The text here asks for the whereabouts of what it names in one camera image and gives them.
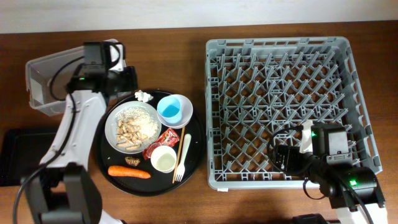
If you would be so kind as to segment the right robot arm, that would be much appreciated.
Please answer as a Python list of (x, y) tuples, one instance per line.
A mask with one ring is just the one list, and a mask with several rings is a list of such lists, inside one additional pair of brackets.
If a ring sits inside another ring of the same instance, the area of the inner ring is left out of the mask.
[(267, 143), (267, 157), (279, 172), (319, 185), (340, 223), (387, 223), (385, 198), (375, 173), (354, 164), (345, 127), (306, 121), (273, 133), (300, 132), (299, 146)]

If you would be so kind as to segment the cream paper cup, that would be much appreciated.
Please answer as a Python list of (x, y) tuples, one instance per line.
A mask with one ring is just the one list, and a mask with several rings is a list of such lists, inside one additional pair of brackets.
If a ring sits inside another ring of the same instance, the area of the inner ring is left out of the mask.
[(155, 170), (168, 174), (175, 169), (177, 154), (170, 146), (159, 146), (153, 150), (150, 162)]

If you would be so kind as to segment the clear plastic bin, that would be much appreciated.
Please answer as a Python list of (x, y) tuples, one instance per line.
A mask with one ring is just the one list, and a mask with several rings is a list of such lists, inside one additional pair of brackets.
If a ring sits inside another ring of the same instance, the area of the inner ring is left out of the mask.
[(37, 58), (26, 63), (26, 88), (30, 106), (48, 116), (76, 108), (88, 114), (102, 115), (108, 101), (110, 70), (121, 72), (126, 50), (115, 39), (85, 42), (81, 47)]

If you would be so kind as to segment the blue plastic cup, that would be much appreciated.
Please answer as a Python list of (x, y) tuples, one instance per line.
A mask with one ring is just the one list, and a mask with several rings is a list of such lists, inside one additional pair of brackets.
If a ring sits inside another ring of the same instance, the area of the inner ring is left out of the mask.
[(169, 124), (178, 123), (182, 119), (182, 106), (174, 95), (163, 97), (157, 104), (157, 112)]

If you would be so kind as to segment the white shallow bowl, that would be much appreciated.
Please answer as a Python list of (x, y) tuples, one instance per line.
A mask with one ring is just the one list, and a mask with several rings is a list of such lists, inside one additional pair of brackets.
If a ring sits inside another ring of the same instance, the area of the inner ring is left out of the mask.
[(163, 125), (165, 125), (165, 126), (167, 126), (169, 128), (173, 128), (173, 129), (180, 129), (180, 128), (183, 128), (184, 126), (186, 126), (189, 123), (190, 119), (192, 118), (192, 116), (193, 116), (193, 105), (192, 105), (191, 101), (186, 96), (177, 95), (177, 94), (174, 94), (174, 96), (176, 96), (179, 99), (180, 103), (181, 103), (181, 106), (182, 106), (182, 119), (178, 123), (169, 124), (163, 118), (160, 117), (158, 112), (157, 112), (157, 115), (158, 115), (158, 118), (159, 118), (160, 122)]

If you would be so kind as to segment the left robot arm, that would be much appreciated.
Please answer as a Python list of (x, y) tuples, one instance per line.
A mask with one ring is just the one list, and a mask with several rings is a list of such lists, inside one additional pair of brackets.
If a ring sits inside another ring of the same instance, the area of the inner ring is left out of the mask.
[(65, 86), (65, 112), (55, 139), (38, 169), (22, 180), (13, 222), (25, 195), (35, 223), (120, 223), (103, 210), (101, 194), (88, 173), (88, 159), (110, 97), (136, 90), (137, 76), (135, 68), (125, 64), (120, 42), (85, 42), (83, 51)]

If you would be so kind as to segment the white tissue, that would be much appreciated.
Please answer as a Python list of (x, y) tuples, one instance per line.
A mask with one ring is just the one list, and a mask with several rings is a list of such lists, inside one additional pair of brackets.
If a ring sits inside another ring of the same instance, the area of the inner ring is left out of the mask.
[(154, 98), (151, 94), (144, 92), (142, 90), (136, 91), (134, 93), (134, 97), (137, 101), (141, 101), (143, 103), (148, 103)]

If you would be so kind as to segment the red snack wrapper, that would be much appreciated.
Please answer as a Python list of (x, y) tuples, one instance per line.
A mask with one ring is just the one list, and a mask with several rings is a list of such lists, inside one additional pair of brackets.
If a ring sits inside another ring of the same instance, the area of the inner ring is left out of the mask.
[(153, 151), (159, 146), (170, 146), (174, 147), (177, 142), (179, 142), (179, 135), (172, 129), (168, 128), (164, 131), (156, 141), (150, 144), (142, 153), (143, 158), (148, 160), (151, 158)]

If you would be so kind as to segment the grey plate with food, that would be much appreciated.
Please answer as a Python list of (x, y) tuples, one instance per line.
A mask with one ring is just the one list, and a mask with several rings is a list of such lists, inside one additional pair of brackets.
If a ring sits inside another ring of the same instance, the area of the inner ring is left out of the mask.
[(160, 136), (161, 130), (155, 108), (141, 101), (129, 101), (115, 107), (104, 126), (108, 143), (125, 154), (142, 152)]

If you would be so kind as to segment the white plastic fork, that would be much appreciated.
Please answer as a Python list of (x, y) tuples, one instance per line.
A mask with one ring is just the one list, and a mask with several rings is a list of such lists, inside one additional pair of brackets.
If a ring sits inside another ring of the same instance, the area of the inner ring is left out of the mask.
[(186, 134), (184, 136), (181, 160), (180, 160), (180, 164), (177, 167), (176, 176), (175, 176), (175, 181), (177, 181), (177, 182), (182, 181), (182, 177), (185, 173), (185, 159), (187, 156), (187, 152), (189, 150), (191, 139), (192, 139), (191, 134)]

